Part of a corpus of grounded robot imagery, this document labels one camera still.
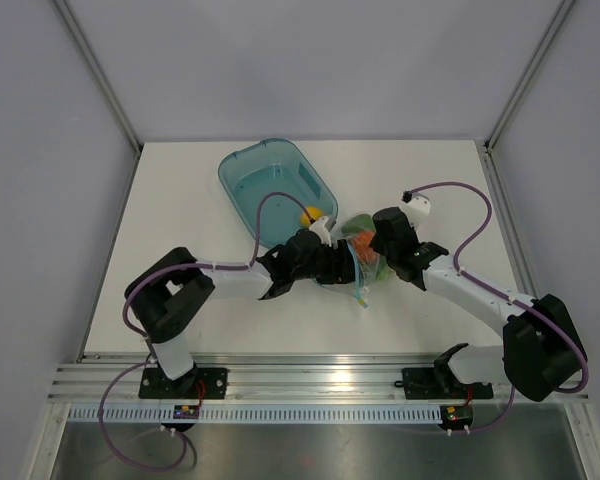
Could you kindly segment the clear zip top bag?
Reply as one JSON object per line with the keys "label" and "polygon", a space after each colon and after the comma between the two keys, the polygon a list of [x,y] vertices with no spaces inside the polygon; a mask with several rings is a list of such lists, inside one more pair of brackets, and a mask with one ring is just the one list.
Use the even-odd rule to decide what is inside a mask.
{"label": "clear zip top bag", "polygon": [[320,284],[317,280],[314,283],[328,291],[353,297],[362,308],[367,308],[371,286],[393,274],[386,259],[370,246],[375,231],[372,216],[368,213],[358,213],[337,227],[334,239],[344,240],[353,257],[353,280],[332,285]]}

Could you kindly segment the yellow fake fruit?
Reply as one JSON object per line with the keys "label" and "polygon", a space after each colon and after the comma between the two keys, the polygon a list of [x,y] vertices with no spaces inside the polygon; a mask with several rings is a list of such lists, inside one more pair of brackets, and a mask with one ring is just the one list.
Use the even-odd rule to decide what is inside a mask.
{"label": "yellow fake fruit", "polygon": [[300,224],[303,228],[308,228],[314,221],[320,219],[324,215],[324,212],[314,206],[307,206],[301,216]]}

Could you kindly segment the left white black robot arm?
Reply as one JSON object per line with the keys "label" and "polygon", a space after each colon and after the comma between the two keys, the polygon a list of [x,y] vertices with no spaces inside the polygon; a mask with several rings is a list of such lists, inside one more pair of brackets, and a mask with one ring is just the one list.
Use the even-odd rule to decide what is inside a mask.
{"label": "left white black robot arm", "polygon": [[157,361],[155,396],[188,396],[195,388],[198,367],[185,330],[202,307],[224,298],[272,300],[301,280],[322,285],[346,285],[360,279],[355,249],[344,239],[325,240],[300,230],[248,264],[213,263],[196,259],[178,247],[132,282],[124,293],[125,323],[130,315]]}

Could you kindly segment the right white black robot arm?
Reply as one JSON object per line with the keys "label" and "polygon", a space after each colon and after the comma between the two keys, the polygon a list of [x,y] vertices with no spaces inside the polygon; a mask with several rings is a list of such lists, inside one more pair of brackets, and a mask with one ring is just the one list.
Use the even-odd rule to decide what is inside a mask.
{"label": "right white black robot arm", "polygon": [[566,305],[507,290],[460,266],[445,248],[418,239],[398,207],[376,212],[372,249],[404,282],[437,295],[487,325],[496,346],[460,343],[433,363],[434,384],[456,396],[475,383],[508,382],[527,399],[541,402],[554,392],[575,394],[588,384],[588,361]]}

